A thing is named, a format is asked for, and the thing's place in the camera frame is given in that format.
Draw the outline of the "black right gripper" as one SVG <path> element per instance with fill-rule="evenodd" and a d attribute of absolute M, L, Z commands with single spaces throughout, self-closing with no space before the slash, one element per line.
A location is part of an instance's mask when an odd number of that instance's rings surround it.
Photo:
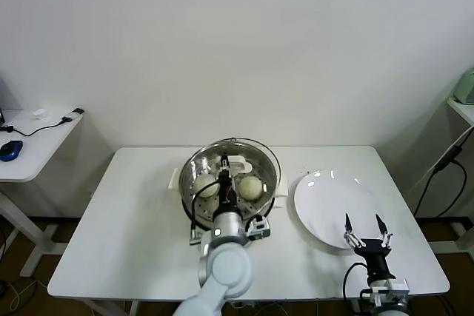
<path fill-rule="evenodd" d="M 375 218 L 381 233 L 381 240 L 361 239 L 354 233 L 349 215 L 345 214 L 344 240 L 358 256 L 363 257 L 366 261 L 368 283 L 395 278 L 386 261 L 386 257 L 391 251 L 390 242 L 393 234 L 388 231 L 387 225 L 378 214 L 375 215 Z"/>

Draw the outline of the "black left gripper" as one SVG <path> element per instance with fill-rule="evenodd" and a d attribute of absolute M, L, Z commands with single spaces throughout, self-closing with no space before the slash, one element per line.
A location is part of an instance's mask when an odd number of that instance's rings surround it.
<path fill-rule="evenodd" d="M 239 213 L 237 207 L 237 194 L 233 189 L 233 179 L 229 163 L 228 155 L 223 154 L 220 158 L 220 168 L 218 173 L 218 207 L 216 214 L 220 215 L 225 212 Z"/>

